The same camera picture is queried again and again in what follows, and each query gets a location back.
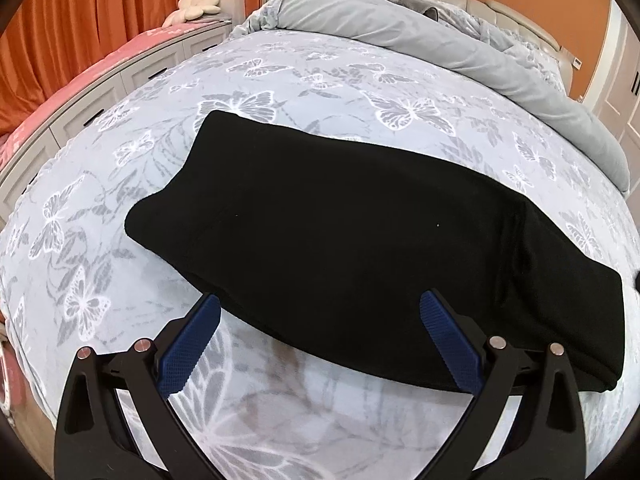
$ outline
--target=bed sheet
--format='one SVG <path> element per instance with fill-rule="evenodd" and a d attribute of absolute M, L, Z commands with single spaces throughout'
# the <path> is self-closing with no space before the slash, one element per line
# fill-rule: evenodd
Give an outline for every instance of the bed sheet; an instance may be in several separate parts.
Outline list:
<path fill-rule="evenodd" d="M 283 30 L 228 41 L 138 89 L 47 162 L 18 200 L 0 234 L 0 308 L 54 424 L 77 348 L 123 351 L 198 299 L 126 237 L 124 219 L 177 173 L 214 109 L 472 168 L 529 196 L 587 256 L 618 270 L 623 376 L 612 392 L 580 394 L 588 472 L 600 463 L 640 402 L 640 240 L 620 192 L 566 139 L 475 81 L 357 41 Z M 129 397 L 121 398 L 144 455 L 159 463 Z M 324 362 L 226 312 L 172 396 L 230 480 L 412 480 L 469 400 Z M 508 402 L 481 463 L 496 457 L 518 402 Z"/>

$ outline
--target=blue textured pad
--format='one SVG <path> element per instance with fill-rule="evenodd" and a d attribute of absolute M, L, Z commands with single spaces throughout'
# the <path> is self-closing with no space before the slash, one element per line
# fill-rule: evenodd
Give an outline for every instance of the blue textured pad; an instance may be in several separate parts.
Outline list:
<path fill-rule="evenodd" d="M 420 319 L 462 392 L 476 396 L 484 386 L 480 356 L 431 291 L 420 297 Z"/>
<path fill-rule="evenodd" d="M 211 294 L 158 363 L 158 392 L 163 399 L 182 391 L 219 324 L 220 300 Z"/>

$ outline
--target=cat ear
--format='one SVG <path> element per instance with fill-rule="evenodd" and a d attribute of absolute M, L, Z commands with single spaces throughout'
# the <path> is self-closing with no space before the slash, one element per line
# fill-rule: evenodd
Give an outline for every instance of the cat ear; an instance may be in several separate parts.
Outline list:
<path fill-rule="evenodd" d="M 424 15 L 427 18 L 431 18 L 434 22 L 438 21 L 438 9 L 435 7 L 430 7 L 429 9 L 424 11 Z"/>

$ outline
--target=black cloth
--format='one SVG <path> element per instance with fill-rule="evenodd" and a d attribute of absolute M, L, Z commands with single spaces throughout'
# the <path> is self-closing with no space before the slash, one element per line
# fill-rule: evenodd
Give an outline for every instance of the black cloth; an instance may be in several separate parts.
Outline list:
<path fill-rule="evenodd" d="M 487 335 L 561 342 L 581 390 L 622 373 L 622 282 L 520 193 L 452 162 L 214 111 L 127 234 L 263 332 L 456 390 L 418 312 L 437 288 Z"/>

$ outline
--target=metal pin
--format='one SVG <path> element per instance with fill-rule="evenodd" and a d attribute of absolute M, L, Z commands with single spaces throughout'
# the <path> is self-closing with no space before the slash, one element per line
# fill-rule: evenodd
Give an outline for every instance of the metal pin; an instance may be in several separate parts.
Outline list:
<path fill-rule="evenodd" d="M 564 346 L 560 343 L 551 343 L 551 345 L 549 345 L 549 350 L 551 350 L 553 355 L 561 356 L 564 354 Z"/>
<path fill-rule="evenodd" d="M 78 359 L 87 359 L 91 355 L 91 349 L 88 346 L 83 346 L 78 350 L 76 356 Z"/>
<path fill-rule="evenodd" d="M 151 348 L 151 341 L 149 339 L 138 339 L 133 348 L 136 352 L 146 352 Z"/>
<path fill-rule="evenodd" d="M 499 335 L 494 335 L 489 339 L 489 345 L 491 348 L 495 348 L 496 350 L 504 350 L 507 347 L 507 341 Z"/>

